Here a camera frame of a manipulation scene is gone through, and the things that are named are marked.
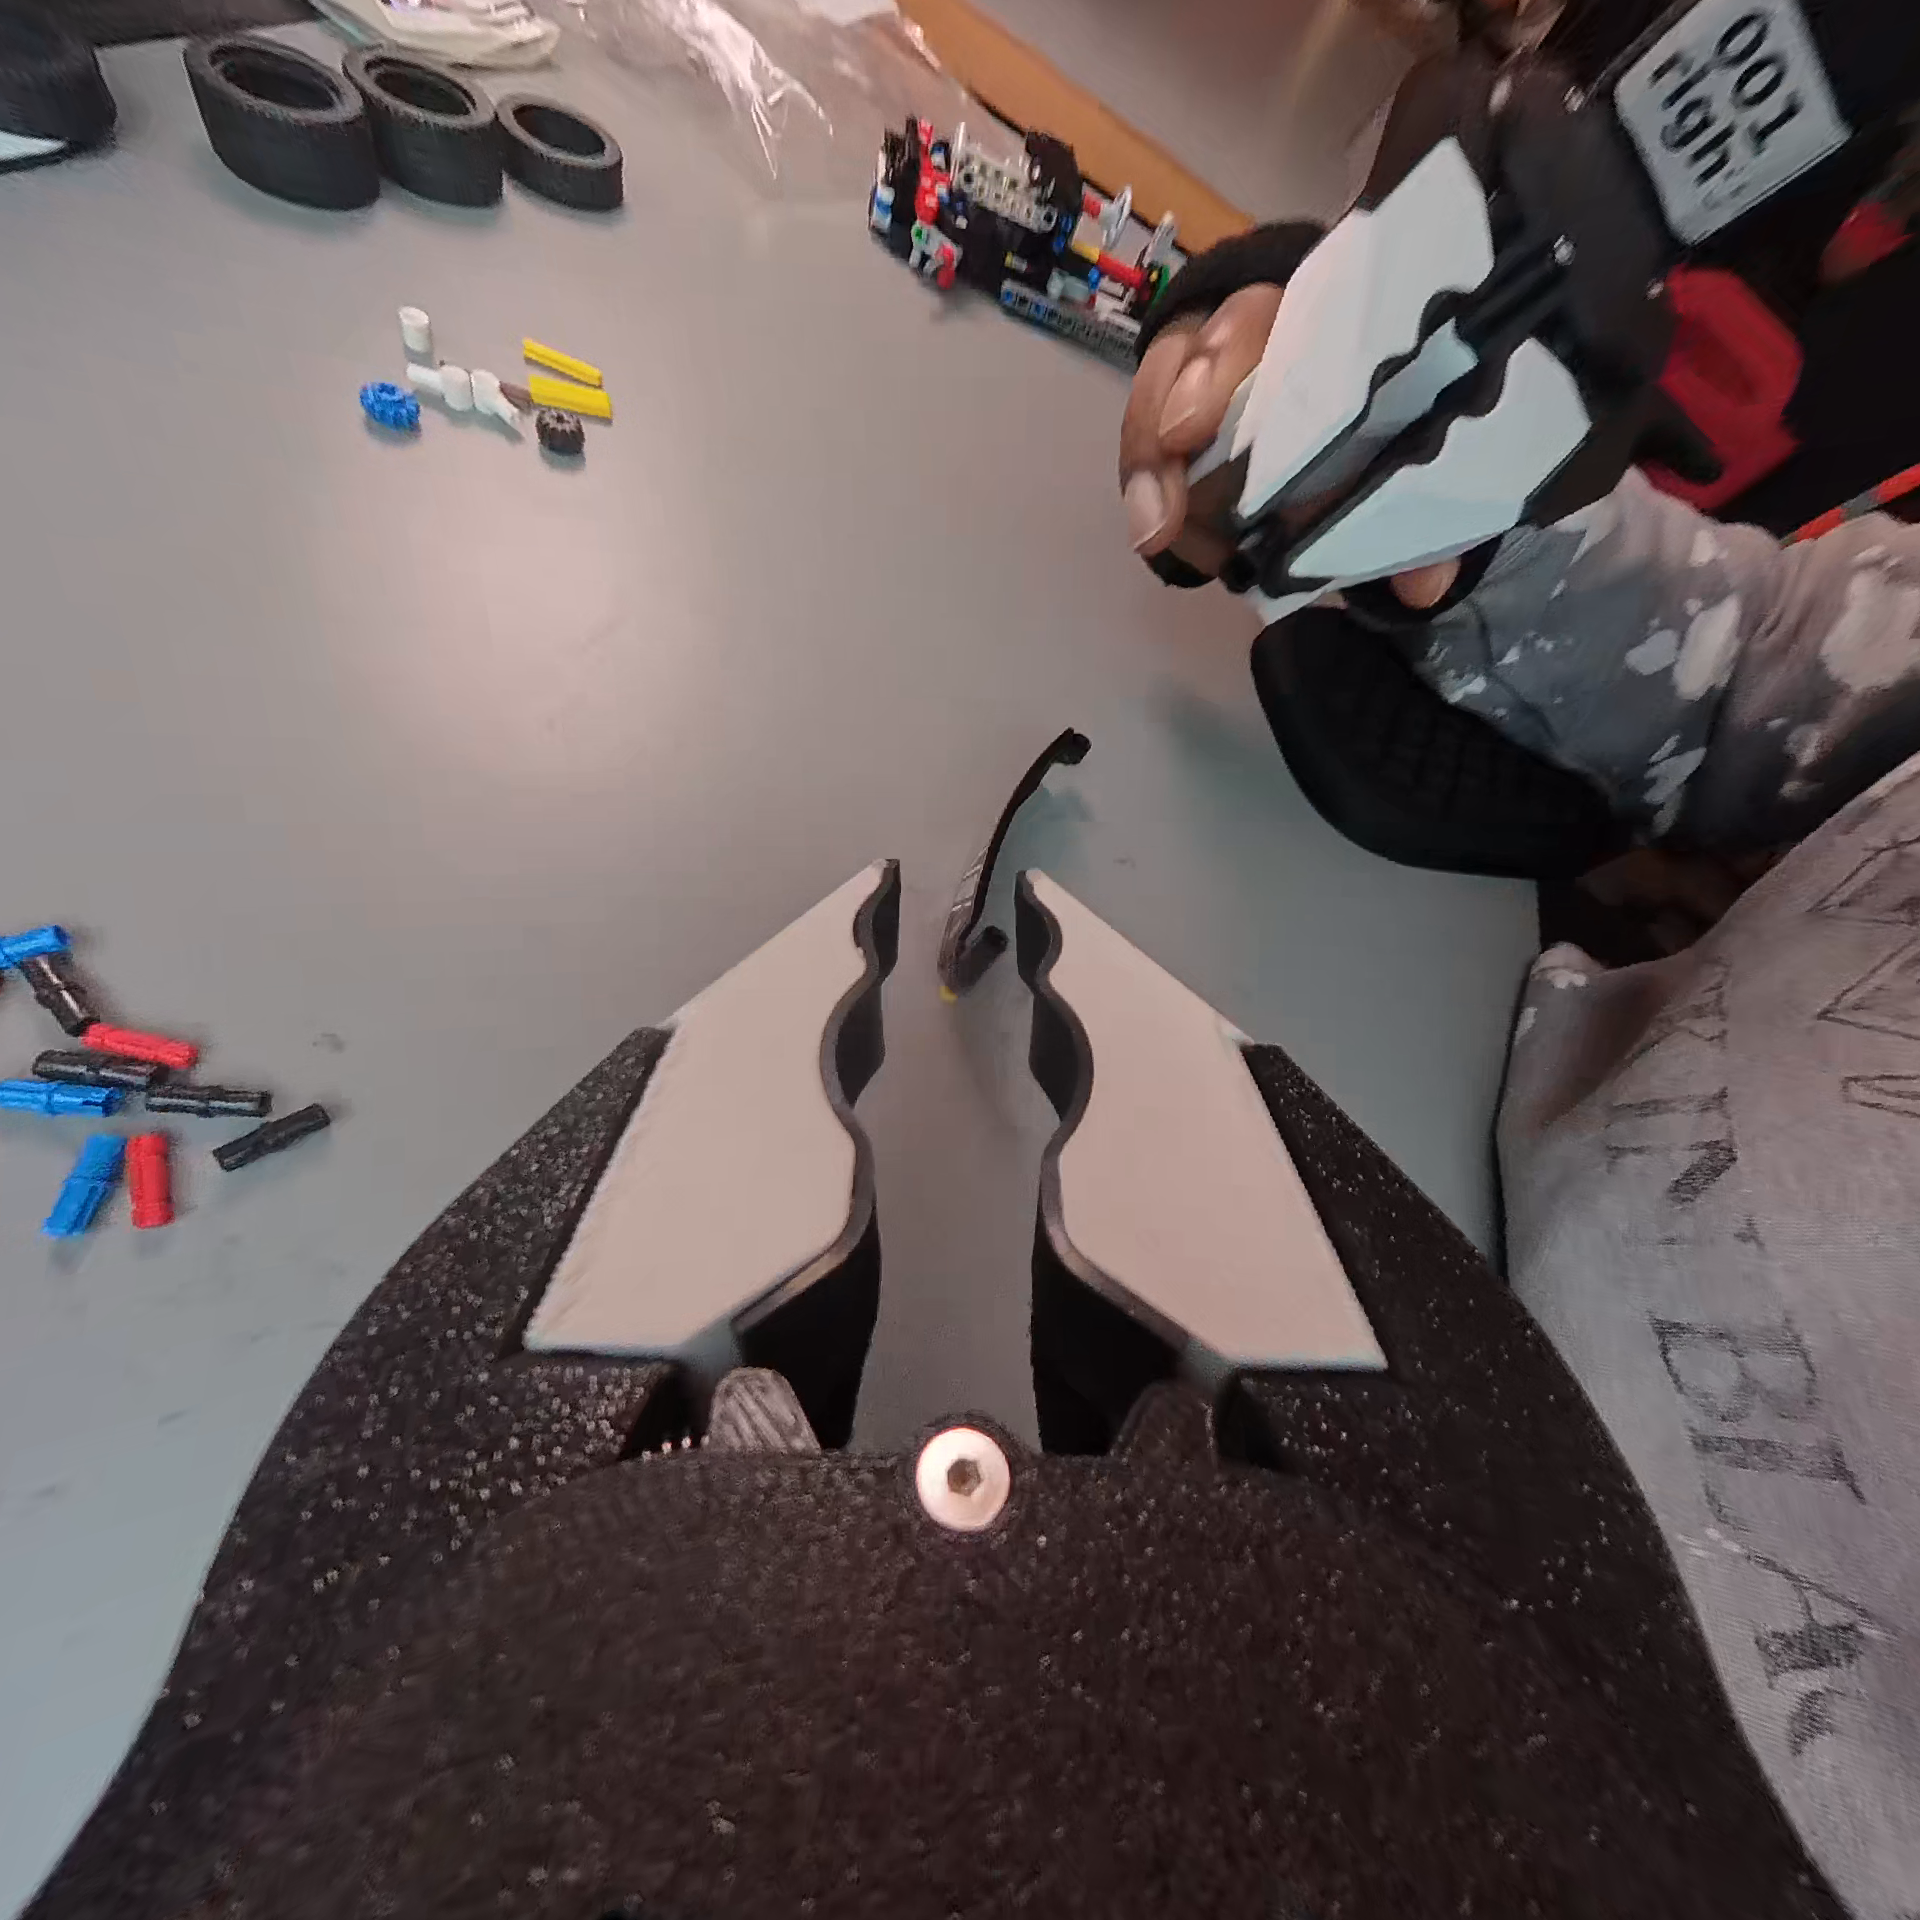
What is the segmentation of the black curved toy roof assembly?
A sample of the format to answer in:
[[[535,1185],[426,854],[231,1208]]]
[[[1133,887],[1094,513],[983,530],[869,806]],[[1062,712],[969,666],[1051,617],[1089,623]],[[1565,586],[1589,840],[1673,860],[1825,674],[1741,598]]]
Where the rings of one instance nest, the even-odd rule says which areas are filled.
[[[979,980],[1007,953],[1009,935],[997,924],[990,924],[987,910],[994,873],[1019,812],[1041,794],[1046,780],[1057,768],[1079,767],[1089,755],[1089,735],[1077,728],[1063,730],[1027,763],[992,817],[992,827],[958,879],[944,914],[935,955],[935,971],[944,1000],[958,1001],[973,994]]]

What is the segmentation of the clear plastic bag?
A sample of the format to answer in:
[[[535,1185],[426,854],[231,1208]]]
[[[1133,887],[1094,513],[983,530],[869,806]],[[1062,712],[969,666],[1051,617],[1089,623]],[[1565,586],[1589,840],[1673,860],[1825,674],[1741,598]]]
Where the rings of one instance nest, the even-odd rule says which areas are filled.
[[[537,3],[535,12],[634,73],[678,68],[711,82],[767,139],[830,134],[837,96],[874,81],[874,48],[905,26],[893,3]]]

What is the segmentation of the grey desk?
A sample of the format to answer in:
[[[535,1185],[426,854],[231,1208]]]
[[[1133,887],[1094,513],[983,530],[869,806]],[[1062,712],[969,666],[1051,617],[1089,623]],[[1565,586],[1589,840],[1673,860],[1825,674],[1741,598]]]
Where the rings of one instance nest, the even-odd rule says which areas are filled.
[[[184,1130],[178,1222],[41,1219],[79,1147],[6,1122],[6,1915],[109,1786],[295,1393],[414,1238],[634,1030],[878,858],[904,871],[857,1112],[885,1292],[857,1440],[1029,1433],[1049,1108],[1009,963],[941,921],[1007,791],[1062,880],[1294,1059],[1491,1248],[1535,910],[1371,860],[1302,799],[1246,614],[1135,558],[1123,383],[875,249],[859,190],[770,198],[673,79],[569,46],[608,217],[520,190],[333,215],[233,182],[173,42],[104,58],[109,152],[6,178],[6,931],[64,924],[109,1012],[214,1084],[326,1105],[241,1174]],[[409,386],[601,369],[565,464]]]

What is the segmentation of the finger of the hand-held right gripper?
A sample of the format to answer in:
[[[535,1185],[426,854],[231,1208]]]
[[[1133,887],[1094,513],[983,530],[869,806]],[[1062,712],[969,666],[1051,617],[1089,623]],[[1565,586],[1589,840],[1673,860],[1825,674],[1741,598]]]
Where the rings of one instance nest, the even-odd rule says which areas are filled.
[[[1447,394],[1486,374],[1450,321],[1391,376],[1352,435],[1259,511],[1240,508],[1249,593],[1342,593],[1459,561],[1525,521],[1593,432],[1565,361],[1523,339],[1479,411]]]
[[[1421,353],[1433,302],[1474,296],[1496,260],[1489,194],[1454,137],[1330,230],[1288,284],[1240,416],[1237,516],[1256,520],[1330,456]]]

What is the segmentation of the pile of small connector pins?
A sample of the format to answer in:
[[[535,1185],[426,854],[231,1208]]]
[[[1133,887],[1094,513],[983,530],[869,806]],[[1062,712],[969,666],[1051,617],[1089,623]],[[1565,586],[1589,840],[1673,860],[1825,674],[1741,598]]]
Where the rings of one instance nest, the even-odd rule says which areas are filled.
[[[72,935],[58,924],[8,931],[6,987],[25,992],[50,1020],[61,1044],[41,1047],[21,1072],[2,1076],[6,1122],[48,1121],[79,1131],[79,1147],[40,1224],[58,1247],[94,1234],[125,1206],[134,1232],[177,1224],[177,1122],[242,1122],[211,1147],[223,1174],[281,1159],[323,1139],[330,1107],[283,1108],[267,1088],[201,1079],[199,1043],[117,1025],[81,969]]]

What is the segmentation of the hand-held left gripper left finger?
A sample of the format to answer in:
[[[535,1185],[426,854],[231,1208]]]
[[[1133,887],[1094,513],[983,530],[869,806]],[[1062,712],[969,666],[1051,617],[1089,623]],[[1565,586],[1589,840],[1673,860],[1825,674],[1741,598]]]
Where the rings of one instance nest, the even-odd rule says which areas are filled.
[[[675,1368],[702,1414],[777,1375],[854,1433],[881,1305],[874,1146],[902,871],[881,858],[649,1036],[657,1057],[522,1331],[529,1353]]]

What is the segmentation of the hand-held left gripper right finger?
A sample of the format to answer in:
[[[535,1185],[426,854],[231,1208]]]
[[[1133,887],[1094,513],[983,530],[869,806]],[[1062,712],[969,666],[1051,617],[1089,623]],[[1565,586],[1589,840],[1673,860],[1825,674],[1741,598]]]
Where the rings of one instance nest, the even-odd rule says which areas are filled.
[[[1015,884],[1043,1147],[1029,1355],[1046,1451],[1142,1394],[1383,1377],[1385,1348],[1259,1090],[1249,1036],[1043,871]]]

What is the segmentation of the person's right hand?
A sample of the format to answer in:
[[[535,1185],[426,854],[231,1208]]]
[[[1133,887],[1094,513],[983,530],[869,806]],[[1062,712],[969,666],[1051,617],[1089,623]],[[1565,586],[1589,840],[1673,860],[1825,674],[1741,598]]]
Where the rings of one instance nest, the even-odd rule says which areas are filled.
[[[1214,580],[1232,543],[1191,506],[1191,464],[1257,371],[1283,286],[1257,282],[1209,314],[1174,318],[1143,353],[1121,422],[1118,488],[1133,552],[1168,586]]]

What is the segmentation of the toy sticker sheet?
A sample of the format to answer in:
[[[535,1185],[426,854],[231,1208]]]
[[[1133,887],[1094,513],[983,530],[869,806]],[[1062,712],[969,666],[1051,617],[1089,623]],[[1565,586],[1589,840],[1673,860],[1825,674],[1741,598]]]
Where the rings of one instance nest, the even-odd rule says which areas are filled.
[[[309,3],[309,7],[358,46],[479,73],[539,68],[560,46],[560,28],[526,3]]]

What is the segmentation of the white toy connector piece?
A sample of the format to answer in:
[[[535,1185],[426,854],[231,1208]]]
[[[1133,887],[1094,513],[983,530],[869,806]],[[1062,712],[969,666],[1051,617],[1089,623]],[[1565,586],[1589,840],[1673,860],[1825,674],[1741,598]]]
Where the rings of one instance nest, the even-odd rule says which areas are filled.
[[[525,435],[522,409],[494,374],[454,363],[409,363],[405,380],[416,394],[433,399],[454,416],[488,418],[515,440]]]

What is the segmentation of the person's grey patterned sweatshirt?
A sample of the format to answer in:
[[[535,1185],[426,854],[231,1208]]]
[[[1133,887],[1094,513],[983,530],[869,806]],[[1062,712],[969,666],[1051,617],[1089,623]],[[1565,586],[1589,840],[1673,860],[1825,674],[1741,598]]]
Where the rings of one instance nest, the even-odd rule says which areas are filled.
[[[1918,1897],[1918,772],[1696,945],[1531,968],[1506,1268],[1853,1915]]]

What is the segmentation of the red plastic stool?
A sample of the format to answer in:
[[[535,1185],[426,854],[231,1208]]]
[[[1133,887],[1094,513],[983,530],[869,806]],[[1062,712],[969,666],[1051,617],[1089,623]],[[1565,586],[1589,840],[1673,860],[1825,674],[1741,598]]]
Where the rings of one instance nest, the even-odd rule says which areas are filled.
[[[1667,276],[1673,329],[1662,394],[1705,452],[1648,478],[1698,511],[1717,511],[1784,468],[1800,451],[1789,415],[1806,358],[1793,329],[1733,272],[1677,267]]]

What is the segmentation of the adjacent grey table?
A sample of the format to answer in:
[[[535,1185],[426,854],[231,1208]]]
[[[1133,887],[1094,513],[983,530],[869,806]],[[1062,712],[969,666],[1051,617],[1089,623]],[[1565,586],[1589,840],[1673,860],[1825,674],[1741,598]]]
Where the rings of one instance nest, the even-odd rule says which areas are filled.
[[[1414,46],[1371,6],[902,3],[937,65],[1205,247],[1354,203]]]

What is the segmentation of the toy brick car chassis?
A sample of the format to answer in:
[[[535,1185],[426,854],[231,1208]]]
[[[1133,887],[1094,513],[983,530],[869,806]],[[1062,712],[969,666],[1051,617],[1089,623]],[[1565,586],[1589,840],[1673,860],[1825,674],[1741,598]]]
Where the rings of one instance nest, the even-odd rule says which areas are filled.
[[[1055,136],[999,154],[967,127],[905,118],[881,137],[875,242],[941,296],[973,294],[1096,361],[1133,371],[1146,321],[1186,252],[1176,214],[1106,193]]]

